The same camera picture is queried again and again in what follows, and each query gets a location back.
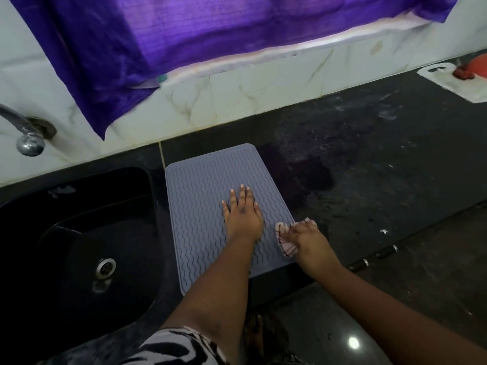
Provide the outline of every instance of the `sink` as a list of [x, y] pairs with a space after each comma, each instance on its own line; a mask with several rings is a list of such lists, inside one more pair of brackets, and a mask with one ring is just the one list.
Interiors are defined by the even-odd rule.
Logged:
[[154, 302], [162, 252], [143, 169], [112, 170], [23, 196], [0, 207], [0, 221], [9, 230], [3, 244], [14, 251], [7, 286], [13, 317], [21, 318], [16, 330], [35, 330], [23, 362], [130, 325]]

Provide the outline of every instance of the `dish towel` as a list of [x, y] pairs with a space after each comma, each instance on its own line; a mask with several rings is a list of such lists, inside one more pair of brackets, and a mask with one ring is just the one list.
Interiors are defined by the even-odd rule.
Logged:
[[298, 253], [298, 247], [294, 243], [284, 240], [281, 237], [282, 233], [289, 232], [289, 229], [291, 227], [294, 227], [295, 225], [303, 224], [303, 223], [311, 223], [315, 227], [317, 226], [315, 221], [312, 221], [308, 217], [303, 221], [297, 221], [297, 222], [294, 222], [292, 224], [276, 223], [276, 239], [277, 239], [277, 242], [279, 243], [279, 247], [281, 248], [281, 251], [283, 252], [284, 256], [287, 256], [288, 258], [290, 258], [291, 256], [295, 255], [296, 253]]

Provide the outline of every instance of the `forearm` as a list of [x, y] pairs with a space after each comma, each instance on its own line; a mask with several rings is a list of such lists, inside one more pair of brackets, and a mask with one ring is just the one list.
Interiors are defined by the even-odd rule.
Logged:
[[253, 250], [252, 240], [229, 240], [163, 326], [192, 327], [214, 340], [231, 361], [245, 320]]
[[484, 364], [487, 352], [340, 267], [317, 281], [395, 364]]

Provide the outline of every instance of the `black countertop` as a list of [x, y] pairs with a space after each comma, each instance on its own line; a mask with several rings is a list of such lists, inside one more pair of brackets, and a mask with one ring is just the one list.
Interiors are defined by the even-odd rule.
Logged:
[[[164, 262], [157, 299], [132, 325], [47, 363], [117, 363], [181, 300], [165, 165], [255, 145], [293, 217], [314, 219], [348, 265], [487, 198], [486, 119], [487, 104], [411, 71], [1, 188], [0, 204], [113, 168], [151, 178]], [[255, 277], [249, 307], [310, 282], [295, 264]]]

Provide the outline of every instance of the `left hand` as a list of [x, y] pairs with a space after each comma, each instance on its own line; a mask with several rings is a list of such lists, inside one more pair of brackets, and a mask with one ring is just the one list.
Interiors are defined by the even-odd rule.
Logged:
[[259, 204], [254, 202], [252, 190], [240, 185], [240, 196], [237, 202], [235, 190], [230, 191], [230, 208], [222, 200], [223, 217], [227, 226], [228, 240], [245, 237], [256, 242], [264, 230], [264, 219]]

